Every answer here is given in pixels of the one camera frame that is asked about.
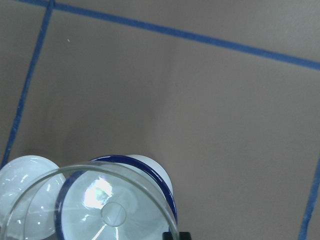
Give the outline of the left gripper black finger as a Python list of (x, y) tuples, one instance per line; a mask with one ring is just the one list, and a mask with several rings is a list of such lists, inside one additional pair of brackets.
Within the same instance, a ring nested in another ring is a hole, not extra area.
[(168, 231), (162, 234), (162, 240), (192, 240), (192, 236), (187, 231), (180, 231), (179, 233)]

